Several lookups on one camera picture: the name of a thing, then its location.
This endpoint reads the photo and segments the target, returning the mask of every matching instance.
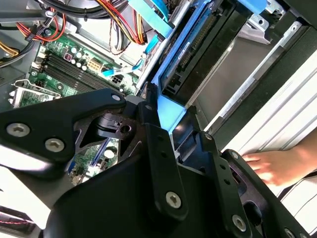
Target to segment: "circuit board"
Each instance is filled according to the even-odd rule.
[[[57,41],[40,46],[28,79],[31,84],[59,93],[61,97],[101,88],[112,88],[123,96],[135,95],[138,77],[132,74],[103,76],[103,70],[116,68],[110,60],[62,36]],[[24,92],[19,106],[45,101],[43,95]]]
[[[102,68],[105,70],[117,69],[117,67],[115,65],[111,64],[111,62],[100,58],[99,56],[93,54],[89,50],[77,45],[76,43],[74,43],[73,41],[71,41],[70,39],[68,39],[65,36],[62,36],[57,41],[48,42],[45,45],[45,48],[46,48],[46,51],[53,52],[53,54],[55,54],[63,59],[65,59],[65,55],[66,55],[67,56],[66,59],[68,61],[75,60],[76,63],[80,63],[82,65],[85,65],[85,64],[89,65],[89,63],[92,60],[94,60],[99,65],[101,65],[101,69]],[[131,76],[130,74],[125,74],[125,75],[122,75],[123,77],[119,77],[119,78],[121,78],[121,80],[120,79],[118,80],[118,77],[115,77],[115,76],[104,77],[100,70],[92,70],[89,67],[87,68],[87,72],[89,74],[93,74],[97,77],[102,78],[109,85],[111,85],[117,89],[123,89],[123,92],[126,95],[135,95],[135,93],[136,93],[135,85],[139,81],[139,78],[136,76]]]

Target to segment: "silver screw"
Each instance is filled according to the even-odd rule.
[[[289,229],[285,228],[284,230],[289,238],[295,238],[295,236],[293,235],[293,233]]]
[[[242,220],[242,218],[238,215],[232,216],[233,224],[241,231],[245,232],[247,230],[247,226],[245,222]]]
[[[239,158],[239,156],[237,155],[237,153],[235,152],[231,152],[231,155],[233,158],[235,158],[236,160]]]
[[[15,137],[24,137],[30,134],[30,127],[23,123],[12,123],[6,127],[6,132]]]
[[[46,29],[46,30],[44,31],[44,33],[45,33],[45,35],[47,35],[47,36],[51,36],[51,35],[52,35],[52,32],[51,32],[50,29]]]
[[[291,29],[291,31],[296,31],[297,30],[297,25],[294,25]]]
[[[115,99],[116,101],[120,101],[121,100],[120,97],[117,96],[117,95],[113,95],[112,98]]]
[[[167,203],[172,208],[178,209],[182,205],[182,201],[180,200],[180,197],[175,192],[168,192],[165,197],[166,197]]]
[[[51,152],[60,152],[65,148],[65,144],[60,139],[51,138],[45,141],[45,148]]]
[[[212,137],[211,137],[211,135],[209,135],[209,134],[205,134],[205,137],[206,137],[208,140],[212,140]]]

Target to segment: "yellow wire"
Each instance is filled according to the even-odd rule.
[[[104,3],[102,1],[97,0],[97,2],[102,5],[107,11],[108,13],[113,17],[113,19],[115,20],[115,22],[117,23],[117,25],[121,28],[121,30],[124,32],[124,34],[126,35],[126,37],[132,41],[135,42],[129,35],[129,33],[127,33],[127,31],[124,29],[124,27],[122,26],[121,22],[118,20],[118,18],[109,10],[109,8],[104,5]]]
[[[138,25],[138,34],[139,34],[139,38],[141,40],[141,42],[143,43],[143,35],[142,35],[142,18],[141,15],[138,14],[138,21],[137,21],[137,25]]]
[[[10,48],[9,46],[6,46],[1,41],[0,41],[0,48],[3,49],[8,54],[13,55],[13,56],[17,56],[19,54],[18,51],[16,51],[15,49]]]

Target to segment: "motherboard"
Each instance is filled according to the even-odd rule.
[[[9,99],[14,108],[56,100],[93,90],[111,88],[122,96],[135,95],[139,78],[133,74],[103,76],[102,72],[120,68],[110,57],[100,57],[62,36],[39,47],[26,79],[13,83],[15,91]],[[85,170],[96,157],[100,145],[92,146],[75,156],[76,168]],[[104,159],[108,168],[112,160]]]

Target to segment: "red wire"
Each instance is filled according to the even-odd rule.
[[[48,38],[43,38],[43,37],[37,35],[36,37],[34,37],[34,39],[36,39],[36,40],[42,40],[42,41],[48,41],[48,42],[58,40],[58,39],[63,35],[63,33],[64,33],[64,31],[65,31],[65,28],[66,28],[66,17],[65,17],[65,15],[63,14],[63,28],[62,28],[60,34],[59,34],[56,38],[54,38],[54,37],[58,34],[58,21],[57,21],[57,18],[56,18],[56,17],[54,18],[54,21],[55,21],[55,24],[56,24],[56,30],[55,30],[55,33],[54,33],[52,36],[50,36],[50,37],[48,37]],[[22,31],[25,35],[28,35],[28,34],[31,33],[30,29],[27,28],[26,26],[24,26],[24,25],[21,24],[21,23],[17,23],[17,27],[18,27],[19,30]]]
[[[137,23],[135,22],[135,10],[133,10],[133,23],[134,23],[134,30],[135,30],[135,32],[138,32]]]
[[[120,12],[117,11],[117,9],[115,9],[114,6],[112,6],[112,4],[110,4],[109,2],[105,1],[105,0],[101,0],[107,7],[109,7],[112,11],[114,11],[121,19],[122,21],[127,25],[128,30],[130,31],[130,33],[134,36],[134,39],[136,42],[138,42],[139,44],[141,43],[138,39],[138,37],[136,36],[136,34],[134,33],[134,31],[131,29],[130,25],[127,23],[127,21],[124,19],[124,17],[121,15]]]
[[[22,225],[22,224],[27,224],[28,222],[6,222],[6,221],[0,221],[0,223],[12,224],[12,225]]]

